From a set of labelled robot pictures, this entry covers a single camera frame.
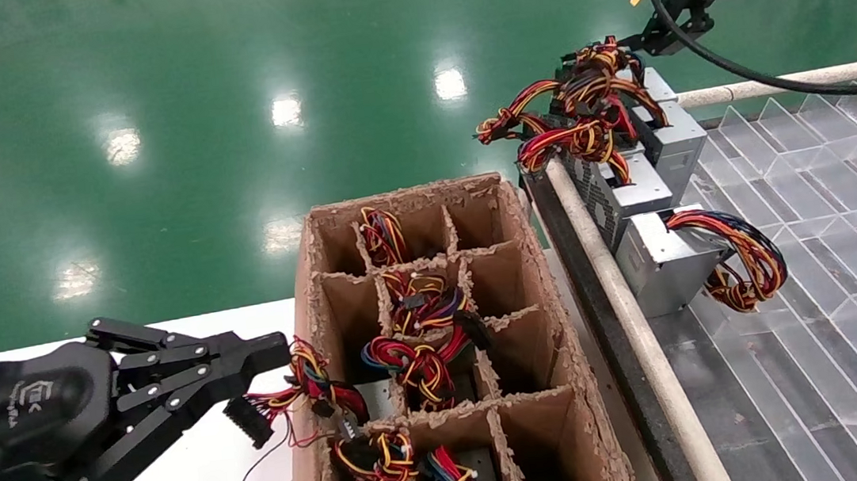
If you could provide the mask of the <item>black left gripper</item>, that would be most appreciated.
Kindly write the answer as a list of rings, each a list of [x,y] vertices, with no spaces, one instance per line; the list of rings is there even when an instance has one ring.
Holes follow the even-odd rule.
[[[291,361],[282,333],[196,338],[107,317],[85,339],[0,362],[0,481],[135,481],[218,403],[256,450],[271,439],[246,397],[255,376]],[[138,422],[121,426],[115,377],[151,384]]]

